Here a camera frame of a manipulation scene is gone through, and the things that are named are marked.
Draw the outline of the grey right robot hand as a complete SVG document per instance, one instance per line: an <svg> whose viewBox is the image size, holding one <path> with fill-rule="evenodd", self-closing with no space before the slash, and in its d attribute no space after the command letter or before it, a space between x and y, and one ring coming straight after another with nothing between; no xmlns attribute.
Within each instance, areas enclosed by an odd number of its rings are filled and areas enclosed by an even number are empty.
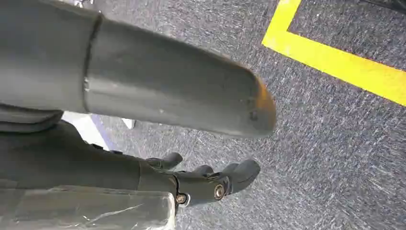
<svg viewBox="0 0 406 230"><path fill-rule="evenodd" d="M0 3L0 177L10 188L59 185L161 191L212 203L251 185L254 160L221 172L172 172L182 157L140 159L86 143L65 111L236 137L276 124L250 70L161 34L57 0Z"/></svg>

